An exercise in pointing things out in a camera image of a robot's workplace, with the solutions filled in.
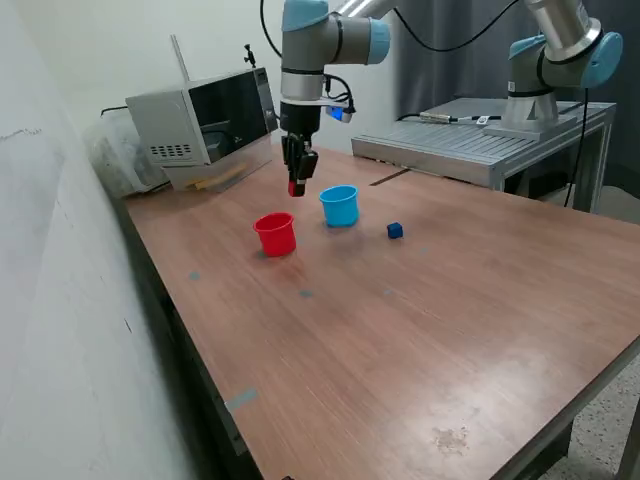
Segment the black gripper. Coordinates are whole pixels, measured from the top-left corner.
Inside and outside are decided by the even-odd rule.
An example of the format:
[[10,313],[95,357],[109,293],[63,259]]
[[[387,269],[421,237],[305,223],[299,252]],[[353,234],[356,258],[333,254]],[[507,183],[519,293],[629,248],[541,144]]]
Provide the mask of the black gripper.
[[313,176],[319,155],[301,137],[309,140],[320,127],[321,107],[280,103],[280,128],[284,164],[289,171],[289,194],[304,196],[306,182]]

